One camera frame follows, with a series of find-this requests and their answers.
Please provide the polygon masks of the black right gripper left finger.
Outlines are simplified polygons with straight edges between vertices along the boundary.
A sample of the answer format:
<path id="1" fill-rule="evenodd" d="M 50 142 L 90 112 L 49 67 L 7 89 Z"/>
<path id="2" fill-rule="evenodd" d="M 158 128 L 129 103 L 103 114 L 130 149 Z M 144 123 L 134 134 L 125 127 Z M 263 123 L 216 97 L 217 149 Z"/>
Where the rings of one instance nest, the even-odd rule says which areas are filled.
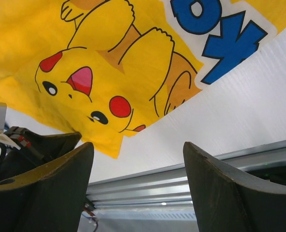
<path id="1" fill-rule="evenodd" d="M 0 181 L 0 232 L 76 232 L 94 158 L 92 143 Z"/>

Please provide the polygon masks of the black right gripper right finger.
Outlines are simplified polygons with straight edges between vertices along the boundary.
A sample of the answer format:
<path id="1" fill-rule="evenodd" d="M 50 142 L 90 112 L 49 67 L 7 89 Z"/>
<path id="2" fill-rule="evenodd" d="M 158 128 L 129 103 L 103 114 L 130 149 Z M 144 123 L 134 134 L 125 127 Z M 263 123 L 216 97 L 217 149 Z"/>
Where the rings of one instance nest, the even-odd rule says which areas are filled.
<path id="1" fill-rule="evenodd" d="M 186 146 L 204 152 L 191 142 Z M 193 207 L 201 232 L 286 232 L 286 184 L 273 178 L 249 178 L 230 170 L 215 178 L 217 190 L 193 188 Z"/>

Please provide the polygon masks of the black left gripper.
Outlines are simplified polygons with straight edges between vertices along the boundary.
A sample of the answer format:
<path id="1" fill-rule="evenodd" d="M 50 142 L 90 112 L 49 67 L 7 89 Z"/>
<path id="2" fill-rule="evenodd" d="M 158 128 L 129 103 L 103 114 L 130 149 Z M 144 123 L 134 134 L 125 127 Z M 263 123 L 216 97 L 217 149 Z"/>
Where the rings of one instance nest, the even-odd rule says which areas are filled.
<path id="1" fill-rule="evenodd" d="M 4 135 L 14 145 L 0 142 L 0 182 L 67 154 L 82 137 L 79 132 L 39 135 L 21 127 L 11 127 Z"/>

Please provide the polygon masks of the yellow Pikachu placemat cloth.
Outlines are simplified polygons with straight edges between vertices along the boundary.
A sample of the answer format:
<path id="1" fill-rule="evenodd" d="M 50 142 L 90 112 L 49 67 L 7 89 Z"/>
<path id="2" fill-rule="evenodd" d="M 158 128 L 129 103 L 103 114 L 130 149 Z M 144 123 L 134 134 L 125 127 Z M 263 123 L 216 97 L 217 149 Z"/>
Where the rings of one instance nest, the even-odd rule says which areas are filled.
<path id="1" fill-rule="evenodd" d="M 286 28 L 286 0 L 0 0 L 0 102 L 117 158 Z"/>

